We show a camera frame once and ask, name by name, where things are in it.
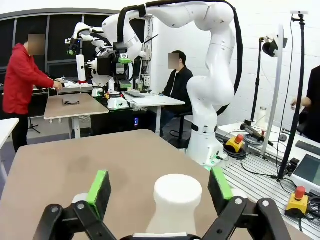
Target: keyboard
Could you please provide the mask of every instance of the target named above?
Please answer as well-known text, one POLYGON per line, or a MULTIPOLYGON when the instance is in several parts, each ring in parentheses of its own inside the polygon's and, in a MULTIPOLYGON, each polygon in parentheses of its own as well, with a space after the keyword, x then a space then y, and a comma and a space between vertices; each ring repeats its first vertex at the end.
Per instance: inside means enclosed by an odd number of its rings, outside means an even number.
POLYGON ((134 98, 144 98, 145 96, 138 93, 138 92, 135 92, 135 91, 126 91, 125 94, 128 94, 134 98))
POLYGON ((319 147, 313 146, 313 145, 306 143, 304 141, 298 141, 295 146, 297 148, 306 150, 310 153, 313 153, 313 154, 320 156, 320 148, 319 147))

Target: bolt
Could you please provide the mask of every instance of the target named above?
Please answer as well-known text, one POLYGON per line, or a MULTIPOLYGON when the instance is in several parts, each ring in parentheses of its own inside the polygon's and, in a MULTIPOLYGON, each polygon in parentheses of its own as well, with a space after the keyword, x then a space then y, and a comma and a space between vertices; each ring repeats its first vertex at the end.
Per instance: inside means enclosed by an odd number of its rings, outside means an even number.
POLYGON ((80 203, 80 204, 78 204, 78 206, 77 206, 77 207, 78 207, 78 209, 80 209, 80 210, 81 210, 81 209, 84 209, 84 208, 85 208, 85 205, 83 205, 82 203, 80 203))
POLYGON ((56 206, 52 207, 51 208, 51 212, 55 213, 59 210, 59 208, 57 208, 56 206))
POLYGON ((235 200, 235 204, 237 204, 237 205, 242 204, 242 200, 241 200, 240 198, 237 198, 237 199, 235 200))
POLYGON ((269 202, 265 200, 265 201, 262 202, 262 205, 263 205, 264 207, 268 207, 268 206, 269 206, 269 202))

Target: black hair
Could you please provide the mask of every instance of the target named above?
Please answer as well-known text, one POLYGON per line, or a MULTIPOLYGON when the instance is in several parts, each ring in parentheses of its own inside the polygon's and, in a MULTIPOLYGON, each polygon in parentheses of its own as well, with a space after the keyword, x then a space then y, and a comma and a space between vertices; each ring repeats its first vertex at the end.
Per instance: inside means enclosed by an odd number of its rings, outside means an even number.
POLYGON ((29 41, 29 34, 46 34, 46 32, 44 30, 42 30, 41 28, 38 27, 32 27, 29 32, 27 33, 26 37, 25 37, 25 42, 29 41))
POLYGON ((172 54, 179 54, 179 58, 182 60, 183 65, 186 65, 187 56, 183 51, 173 51, 172 54))

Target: brown tabletop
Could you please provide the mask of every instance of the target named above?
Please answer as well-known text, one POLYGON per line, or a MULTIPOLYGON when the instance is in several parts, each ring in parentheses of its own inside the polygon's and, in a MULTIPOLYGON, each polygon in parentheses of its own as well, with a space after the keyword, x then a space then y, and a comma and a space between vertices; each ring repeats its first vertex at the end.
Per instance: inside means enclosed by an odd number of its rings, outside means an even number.
MULTIPOLYGON (((207 189, 209 172, 148 130, 23 146, 15 156, 0 202, 0 239, 31 240, 45 207, 68 207, 90 189, 98 170, 109 170, 112 193, 104 222, 120 239, 144 233, 155 212, 154 184, 167 174, 185 174, 202 185, 195 211, 199 236, 217 218, 207 189)), ((287 225, 293 240, 309 239, 287 225)), ((87 240, 84 233, 75 240, 87 240)), ((251 239, 237 229, 235 240, 251 239)))
POLYGON ((86 115, 107 114, 109 110, 87 93, 72 94, 79 100, 77 105, 66 105, 62 103, 67 95, 49 96, 46 103, 44 119, 62 119, 86 115))

